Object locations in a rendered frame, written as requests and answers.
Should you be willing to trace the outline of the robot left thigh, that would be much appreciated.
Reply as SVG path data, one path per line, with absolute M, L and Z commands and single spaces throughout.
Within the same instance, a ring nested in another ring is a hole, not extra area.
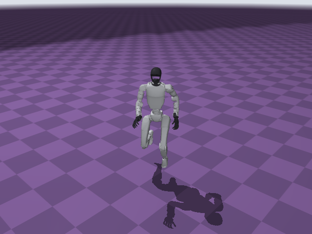
M 161 140 L 159 143 L 159 149 L 164 151 L 165 146 L 167 144 L 167 137 L 168 137 L 168 132 L 170 128 L 170 122 L 171 119 L 168 115 L 162 115 L 162 120 L 161 120 Z

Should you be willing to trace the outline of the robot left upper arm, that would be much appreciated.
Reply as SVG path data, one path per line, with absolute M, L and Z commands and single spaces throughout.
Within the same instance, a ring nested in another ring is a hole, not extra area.
M 176 101 L 176 97 L 178 96 L 176 94 L 176 91 L 173 89 L 173 86 L 170 84 L 165 84 L 165 91 L 169 93 L 172 97 L 172 101 Z

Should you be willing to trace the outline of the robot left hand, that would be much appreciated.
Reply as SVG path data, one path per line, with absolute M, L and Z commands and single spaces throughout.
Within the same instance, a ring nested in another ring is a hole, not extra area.
M 174 129 L 173 130 L 176 130 L 176 129 L 178 129 L 178 127 L 179 127 L 179 121 L 178 121 L 178 116 L 176 115 L 176 113 L 173 113 L 173 116 L 174 116 L 174 121 L 173 121 L 173 123 L 172 124 L 174 124 L 175 123 L 175 125 L 174 125 Z

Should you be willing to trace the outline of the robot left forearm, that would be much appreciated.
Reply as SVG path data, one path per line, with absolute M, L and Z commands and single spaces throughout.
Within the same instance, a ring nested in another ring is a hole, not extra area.
M 174 102 L 174 113 L 178 116 L 179 114 L 179 97 L 176 97 L 176 102 Z

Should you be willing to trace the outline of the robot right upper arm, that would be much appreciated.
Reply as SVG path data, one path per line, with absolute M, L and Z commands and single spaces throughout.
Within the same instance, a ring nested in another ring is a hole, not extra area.
M 138 102 L 137 105 L 140 106 L 140 107 L 143 106 L 142 99 L 143 99 L 144 91 L 146 90 L 146 87 L 147 87 L 147 84 L 142 84 L 142 85 L 139 87 L 139 91 L 138 91 L 138 95 L 137 95 L 137 102 Z

